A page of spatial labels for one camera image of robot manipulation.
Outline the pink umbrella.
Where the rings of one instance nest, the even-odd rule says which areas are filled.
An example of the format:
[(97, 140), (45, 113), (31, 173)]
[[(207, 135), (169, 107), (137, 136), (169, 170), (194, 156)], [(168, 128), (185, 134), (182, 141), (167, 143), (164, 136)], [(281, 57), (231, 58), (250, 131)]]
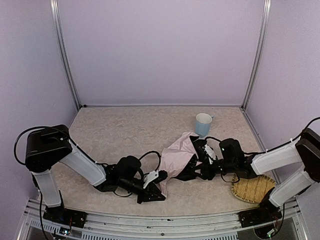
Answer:
[(179, 173), (187, 166), (188, 162), (198, 154), (190, 137), (197, 140), (200, 136), (194, 132), (184, 132), (170, 146), (163, 149), (159, 170), (167, 172), (167, 178), (159, 183), (162, 195), (167, 198), (167, 182), (169, 179), (177, 177)]

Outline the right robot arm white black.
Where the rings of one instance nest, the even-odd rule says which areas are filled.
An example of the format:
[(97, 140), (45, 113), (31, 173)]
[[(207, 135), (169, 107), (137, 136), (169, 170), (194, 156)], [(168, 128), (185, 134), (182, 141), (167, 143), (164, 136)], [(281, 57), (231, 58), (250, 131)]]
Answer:
[(209, 137), (190, 137), (196, 153), (178, 180), (195, 178), (212, 180), (216, 175), (236, 174), (239, 180), (254, 179), (262, 174), (287, 165), (301, 163), (301, 167), (280, 185), (271, 188), (257, 208), (239, 212), (242, 227), (267, 223), (284, 217), (285, 202), (303, 193), (320, 181), (320, 136), (306, 126), (295, 138), (264, 152), (246, 153), (238, 140), (227, 138), (219, 141), (221, 159), (216, 159), (207, 144)]

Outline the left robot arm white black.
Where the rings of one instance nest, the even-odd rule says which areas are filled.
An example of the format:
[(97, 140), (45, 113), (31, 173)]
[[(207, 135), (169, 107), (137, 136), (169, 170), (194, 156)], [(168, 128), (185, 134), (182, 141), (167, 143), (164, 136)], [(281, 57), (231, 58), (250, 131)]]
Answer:
[(18, 159), (17, 162), (31, 172), (34, 184), (45, 202), (43, 218), (46, 220), (82, 226), (87, 217), (83, 211), (64, 206), (62, 194), (51, 173), (57, 163), (67, 166), (102, 193), (122, 188), (129, 194), (135, 194), (138, 204), (166, 199), (157, 185), (167, 178), (167, 172), (156, 169), (144, 174), (141, 160), (135, 156), (123, 157), (116, 164), (98, 163), (75, 143), (64, 124), (26, 129), (16, 138), (13, 145), (15, 150), (24, 134), (28, 135), (25, 160)]

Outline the blue ceramic mug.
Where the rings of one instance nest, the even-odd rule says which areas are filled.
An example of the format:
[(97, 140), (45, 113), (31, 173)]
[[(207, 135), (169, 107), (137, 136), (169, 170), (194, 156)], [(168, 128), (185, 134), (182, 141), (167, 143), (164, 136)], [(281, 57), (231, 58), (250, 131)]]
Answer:
[(214, 117), (207, 113), (199, 113), (195, 117), (195, 133), (200, 137), (208, 135)]

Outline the woven bamboo tray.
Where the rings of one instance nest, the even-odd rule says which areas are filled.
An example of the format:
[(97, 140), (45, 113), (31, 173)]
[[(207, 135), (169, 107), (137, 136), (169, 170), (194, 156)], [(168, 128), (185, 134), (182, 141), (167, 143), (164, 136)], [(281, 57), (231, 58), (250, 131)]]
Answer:
[(232, 194), (247, 203), (259, 204), (269, 190), (276, 186), (276, 181), (267, 176), (259, 175), (256, 178), (245, 179), (242, 178), (236, 182), (237, 176), (234, 174), (231, 184)]

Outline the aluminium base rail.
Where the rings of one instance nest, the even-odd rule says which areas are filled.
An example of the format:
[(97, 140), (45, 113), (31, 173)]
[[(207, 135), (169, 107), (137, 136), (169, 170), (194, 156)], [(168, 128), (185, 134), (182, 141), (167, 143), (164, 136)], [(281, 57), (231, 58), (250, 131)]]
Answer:
[[(41, 230), (40, 202), (29, 199), (20, 221), (15, 239), (27, 239), (31, 227)], [(298, 203), (292, 199), (285, 204), (285, 221), (293, 227), (297, 240), (311, 240)], [(66, 240), (236, 240), (240, 231), (254, 230), (257, 226), (242, 227), (239, 213), (187, 215), (187, 216), (132, 216), (88, 211), (83, 228), (72, 227), (67, 236), (59, 234), (62, 224), (42, 220), (44, 230), (65, 237)]]

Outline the right aluminium frame post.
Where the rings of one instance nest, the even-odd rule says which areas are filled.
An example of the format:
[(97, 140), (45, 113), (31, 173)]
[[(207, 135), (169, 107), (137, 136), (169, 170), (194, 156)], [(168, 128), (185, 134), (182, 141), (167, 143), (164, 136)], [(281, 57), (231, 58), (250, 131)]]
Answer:
[(271, 12), (271, 6), (272, 1), (271, 0), (265, 0), (263, 4), (263, 12), (262, 12), (262, 19), (259, 29), (259, 36), (257, 41), (257, 47), (253, 59), (253, 65), (249, 76), (249, 82), (248, 86), (244, 95), (244, 99), (241, 105), (242, 110), (245, 112), (248, 109), (250, 98), (252, 96), (254, 85), (256, 82), (257, 74), (259, 71), (259, 65), (261, 62), (261, 58), (263, 55), (263, 48), (264, 43), (267, 35), (267, 29), (268, 29), (268, 23), (270, 18), (270, 12)]

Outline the aluminium frame post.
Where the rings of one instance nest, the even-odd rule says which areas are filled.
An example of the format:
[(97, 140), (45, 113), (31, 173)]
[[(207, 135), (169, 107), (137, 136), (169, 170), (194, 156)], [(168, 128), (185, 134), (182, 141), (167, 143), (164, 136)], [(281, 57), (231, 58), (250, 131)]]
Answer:
[(272, 1), (271, 0), (265, 0), (263, 4), (263, 12), (262, 12), (262, 19), (259, 29), (259, 36), (257, 41), (257, 47), (253, 59), (253, 65), (249, 76), (249, 82), (248, 86), (244, 95), (244, 99), (241, 105), (242, 110), (245, 112), (248, 109), (250, 98), (252, 96), (254, 85), (256, 82), (257, 74), (259, 71), (259, 65), (261, 62), (261, 58), (263, 55), (263, 48), (264, 43), (267, 35), (267, 29), (268, 29), (268, 23), (270, 18), (270, 12), (271, 12), (271, 6)]
[(66, 75), (67, 84), (69, 86), (71, 97), (75, 105), (75, 108), (77, 109), (77, 111), (79, 111), (82, 105), (76, 89), (76, 85), (73, 79), (73, 75), (72, 75), (72, 71), (71, 71), (71, 67), (68, 59), (68, 54), (67, 54), (64, 35), (63, 35), (62, 23), (60, 19), (59, 4), (57, 0), (50, 1), (50, 9), (52, 13), (53, 23), (55, 27), (57, 42), (58, 42), (58, 48), (59, 48), (59, 52), (62, 60), (63, 69)]

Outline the left aluminium frame post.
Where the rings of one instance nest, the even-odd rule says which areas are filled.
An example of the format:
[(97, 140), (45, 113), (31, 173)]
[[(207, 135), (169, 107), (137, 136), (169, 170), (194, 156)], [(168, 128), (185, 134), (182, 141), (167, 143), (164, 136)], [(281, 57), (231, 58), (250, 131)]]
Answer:
[(68, 54), (67, 54), (64, 35), (63, 35), (62, 23), (60, 19), (59, 4), (57, 0), (50, 1), (50, 9), (52, 13), (53, 23), (55, 27), (57, 42), (58, 42), (58, 48), (59, 48), (59, 52), (62, 60), (63, 69), (66, 75), (67, 84), (69, 86), (71, 97), (75, 105), (75, 108), (77, 109), (77, 111), (79, 111), (82, 105), (76, 89), (76, 85), (73, 79), (73, 75), (72, 75), (72, 71), (71, 71), (71, 67), (68, 59)]

